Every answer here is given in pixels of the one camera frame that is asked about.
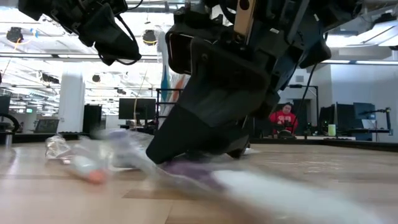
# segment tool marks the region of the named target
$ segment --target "light wood floor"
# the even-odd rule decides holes
[[[326,146],[253,145],[244,159],[292,177],[348,194],[398,220],[398,154]],[[95,186],[46,163],[43,144],[0,147],[0,223],[4,224],[183,224],[234,223],[216,205],[194,200],[122,172]]]

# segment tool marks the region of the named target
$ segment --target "clear plastic bag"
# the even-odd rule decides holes
[[[93,184],[105,183],[109,174],[107,165],[110,150],[104,150],[98,141],[81,137],[74,145],[67,144],[61,136],[53,136],[45,142],[48,160],[60,161],[65,169]]]
[[[259,171],[238,161],[217,158],[193,162],[178,157],[157,166],[145,153],[153,136],[131,131],[105,135],[123,163],[143,170],[154,180],[244,214],[250,223],[382,223],[341,195],[290,180],[271,170]]]

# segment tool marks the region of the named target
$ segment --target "fluorescent light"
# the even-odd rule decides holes
[[[328,63],[328,64],[333,64],[333,63],[335,63],[335,64],[342,64],[342,63],[350,63],[351,61],[349,61],[349,60],[324,60],[323,62],[321,62],[321,63]]]
[[[86,87],[86,89],[91,89],[91,90],[117,90],[117,87]]]
[[[60,85],[50,85],[50,86],[33,86],[33,85],[0,85],[3,88],[30,88],[30,89],[46,89],[46,88],[54,88],[59,89],[61,88]]]
[[[326,44],[328,47],[346,47],[353,43],[353,39],[342,35],[329,35]]]
[[[48,114],[55,114],[55,113],[58,113],[58,112],[55,112],[55,111],[38,111],[39,113],[48,113]]]
[[[76,54],[76,55],[58,55],[60,58],[100,58],[98,55],[85,55],[85,54]]]
[[[39,101],[29,101],[29,103],[36,104],[33,106],[41,106],[42,104],[44,104],[44,102],[39,102]]]
[[[41,108],[43,106],[42,105],[28,105],[27,107],[29,107],[29,108]]]
[[[50,54],[15,54],[15,53],[0,53],[0,57],[52,58],[52,55],[50,55]]]
[[[128,4],[127,7],[136,7],[137,4]],[[139,6],[140,8],[152,8],[152,7],[159,7],[159,8],[164,8],[164,5],[160,4],[151,4],[151,5],[141,5]]]
[[[398,61],[356,61],[357,65],[398,65]]]
[[[26,106],[10,106],[10,109],[25,109]]]

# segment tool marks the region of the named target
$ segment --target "red shirt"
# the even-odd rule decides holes
[[[276,111],[275,113],[272,113],[269,116],[269,119],[271,120],[272,123],[277,123],[277,124],[281,124],[284,125],[285,121],[290,122],[291,124],[293,124],[294,119],[296,118],[296,115],[289,113],[289,114],[284,114],[283,111]],[[299,121],[296,121],[294,124],[294,129],[297,128]],[[287,127],[286,130],[293,132],[293,128],[291,127]]]

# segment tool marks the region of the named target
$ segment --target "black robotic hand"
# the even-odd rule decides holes
[[[233,26],[224,26],[222,16],[210,19],[207,9],[216,5]],[[192,77],[148,147],[149,158],[239,158],[248,143],[247,115],[268,116],[298,66],[329,59],[323,34],[361,7],[362,0],[202,0],[175,11],[166,35],[169,65]],[[141,58],[134,36],[114,22],[127,10],[125,0],[19,0],[19,10],[36,20],[46,14],[85,45],[95,43],[108,65]]]
[[[107,65],[141,59],[134,36],[130,34],[131,39],[114,20],[127,11],[125,0],[19,0],[18,9],[37,21],[42,14],[51,17],[67,32],[79,35],[87,47],[94,45]]]

